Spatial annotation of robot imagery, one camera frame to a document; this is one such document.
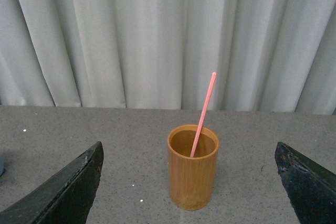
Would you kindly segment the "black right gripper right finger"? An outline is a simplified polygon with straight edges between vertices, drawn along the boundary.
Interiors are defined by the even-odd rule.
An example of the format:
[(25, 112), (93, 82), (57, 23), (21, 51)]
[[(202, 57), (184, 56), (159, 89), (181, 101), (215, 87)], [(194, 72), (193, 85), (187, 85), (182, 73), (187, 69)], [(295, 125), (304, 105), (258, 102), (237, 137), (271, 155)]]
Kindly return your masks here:
[(275, 161), (300, 223), (335, 223), (335, 174), (278, 142)]

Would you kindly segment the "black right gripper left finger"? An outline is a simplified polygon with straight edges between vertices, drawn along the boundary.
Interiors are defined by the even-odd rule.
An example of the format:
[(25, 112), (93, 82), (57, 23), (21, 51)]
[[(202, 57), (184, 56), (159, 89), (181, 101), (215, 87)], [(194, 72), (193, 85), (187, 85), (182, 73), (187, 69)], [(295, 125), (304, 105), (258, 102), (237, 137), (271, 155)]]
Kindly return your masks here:
[(1, 223), (86, 223), (100, 184), (97, 142), (30, 194), (1, 212)]

